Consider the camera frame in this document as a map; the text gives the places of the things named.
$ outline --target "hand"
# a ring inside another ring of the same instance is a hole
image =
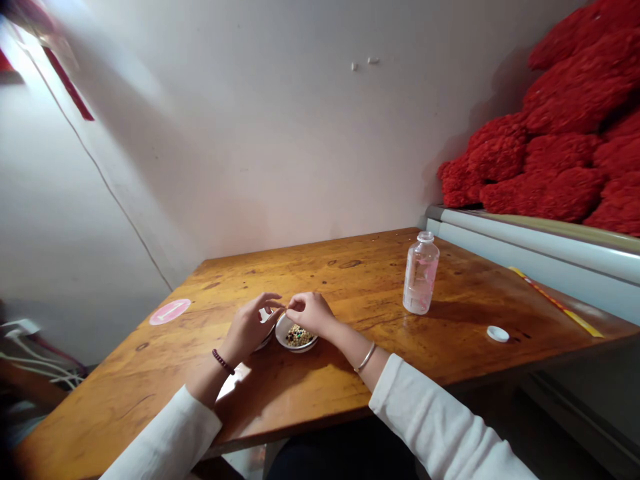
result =
[[[306,331],[325,339],[337,322],[327,301],[316,292],[294,295],[289,302],[287,316]]]
[[[269,334],[271,327],[284,310],[284,305],[276,301],[282,298],[277,293],[262,293],[258,298],[251,300],[248,304],[240,307],[236,312],[227,338],[218,349],[220,356],[232,368],[236,368],[240,362],[252,354],[262,340]],[[271,314],[268,320],[261,322],[260,310],[264,308]]]

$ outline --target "white long-sleeve shirt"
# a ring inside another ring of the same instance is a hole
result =
[[[433,480],[535,479],[482,418],[397,355],[369,402]],[[182,480],[222,422],[182,387],[110,466],[102,480]]]

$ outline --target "white bottle cap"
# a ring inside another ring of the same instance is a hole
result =
[[[506,343],[509,340],[509,334],[507,331],[494,325],[487,328],[487,335],[500,343]]]

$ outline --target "floor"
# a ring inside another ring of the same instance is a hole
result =
[[[614,480],[524,392],[516,389],[509,396],[510,402],[504,405],[496,405],[499,397],[496,388],[491,386],[459,398],[474,413],[482,415],[486,424],[494,428],[500,437],[510,442],[515,454],[540,480]],[[223,455],[235,471],[223,477],[217,471],[217,478],[264,478],[264,472],[268,471],[284,442]],[[419,463],[417,472],[421,479],[429,478]]]

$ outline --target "bottle cap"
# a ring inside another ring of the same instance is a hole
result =
[[[487,335],[500,343],[506,343],[509,340],[509,334],[507,331],[502,330],[502,328],[496,327],[495,325],[491,325],[487,328]]]
[[[433,234],[430,231],[424,231],[418,233],[418,240],[424,243],[431,243],[433,241]]]

